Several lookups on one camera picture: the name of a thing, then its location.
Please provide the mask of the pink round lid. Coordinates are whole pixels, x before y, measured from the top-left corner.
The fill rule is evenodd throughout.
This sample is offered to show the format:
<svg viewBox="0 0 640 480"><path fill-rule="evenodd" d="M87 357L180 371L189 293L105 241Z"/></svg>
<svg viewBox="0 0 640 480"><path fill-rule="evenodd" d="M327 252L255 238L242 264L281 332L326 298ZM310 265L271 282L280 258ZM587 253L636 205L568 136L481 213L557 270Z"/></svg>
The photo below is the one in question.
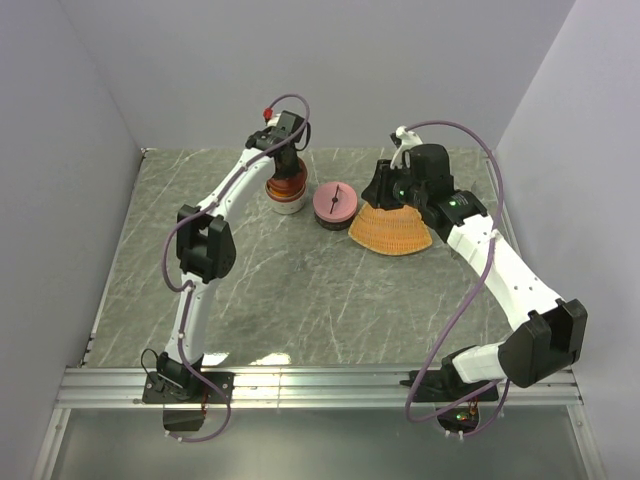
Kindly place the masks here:
<svg viewBox="0 0 640 480"><path fill-rule="evenodd" d="M314 213L326 220L345 220L358 209L358 195L350 185L333 181L320 185L312 199Z"/></svg>

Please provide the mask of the brown round lid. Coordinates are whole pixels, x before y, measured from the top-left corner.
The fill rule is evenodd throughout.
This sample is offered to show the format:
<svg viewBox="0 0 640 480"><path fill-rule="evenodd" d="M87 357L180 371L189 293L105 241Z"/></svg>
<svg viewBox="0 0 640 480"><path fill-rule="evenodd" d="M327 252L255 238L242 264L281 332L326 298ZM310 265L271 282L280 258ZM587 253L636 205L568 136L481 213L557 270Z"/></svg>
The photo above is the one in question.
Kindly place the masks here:
<svg viewBox="0 0 640 480"><path fill-rule="evenodd" d="M304 172L294 178L275 180L270 178L266 182L266 193L274 201L280 203L291 202L300 197L306 189L307 176Z"/></svg>

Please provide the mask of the pink-white steel lunch container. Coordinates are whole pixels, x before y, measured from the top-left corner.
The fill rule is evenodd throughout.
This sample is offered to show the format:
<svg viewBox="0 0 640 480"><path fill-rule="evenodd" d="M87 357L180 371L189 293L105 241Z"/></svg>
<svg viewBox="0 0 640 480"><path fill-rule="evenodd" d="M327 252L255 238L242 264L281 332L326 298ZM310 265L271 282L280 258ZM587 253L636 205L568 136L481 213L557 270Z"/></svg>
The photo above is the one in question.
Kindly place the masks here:
<svg viewBox="0 0 640 480"><path fill-rule="evenodd" d="M271 208L281 215L300 211L305 204L306 182L307 174L304 172L286 179L269 179L265 191Z"/></svg>

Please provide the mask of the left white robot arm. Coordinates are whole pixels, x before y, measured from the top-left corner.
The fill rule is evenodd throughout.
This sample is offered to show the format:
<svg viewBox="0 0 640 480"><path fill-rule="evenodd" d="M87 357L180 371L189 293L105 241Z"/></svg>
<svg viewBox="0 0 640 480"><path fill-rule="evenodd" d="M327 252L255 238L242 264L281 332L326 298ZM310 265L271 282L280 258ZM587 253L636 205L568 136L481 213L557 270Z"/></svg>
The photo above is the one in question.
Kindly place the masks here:
<svg viewBox="0 0 640 480"><path fill-rule="evenodd" d="M180 299L169 340L155 356L156 370L148 374L152 392L186 403L214 391L224 403L228 401L222 387L202 374L202 362L215 292L236 261L232 226L251 197L271 179L292 181L296 189L285 195L285 201L298 201L306 190L299 152L310 137L308 126L291 131L268 126L255 132L221 183L196 205L179 209L163 246L161 271Z"/></svg>

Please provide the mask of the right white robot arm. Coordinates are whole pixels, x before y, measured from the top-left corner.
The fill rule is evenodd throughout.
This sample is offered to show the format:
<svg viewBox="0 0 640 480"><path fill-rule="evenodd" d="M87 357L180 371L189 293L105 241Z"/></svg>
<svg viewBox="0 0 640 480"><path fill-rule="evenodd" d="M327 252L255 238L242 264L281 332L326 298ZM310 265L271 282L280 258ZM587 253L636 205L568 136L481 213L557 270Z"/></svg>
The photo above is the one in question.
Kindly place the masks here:
<svg viewBox="0 0 640 480"><path fill-rule="evenodd" d="M398 167L389 159L378 160L362 198L379 210L416 209L423 223L482 278L512 330L502 343L465 347L444 357L437 370L413 372L418 392L428 400L460 400L483 387L496 399L496 380L527 388L579 360L586 308L546 286L494 230L478 197L455 187L443 146L412 147L402 153Z"/></svg>

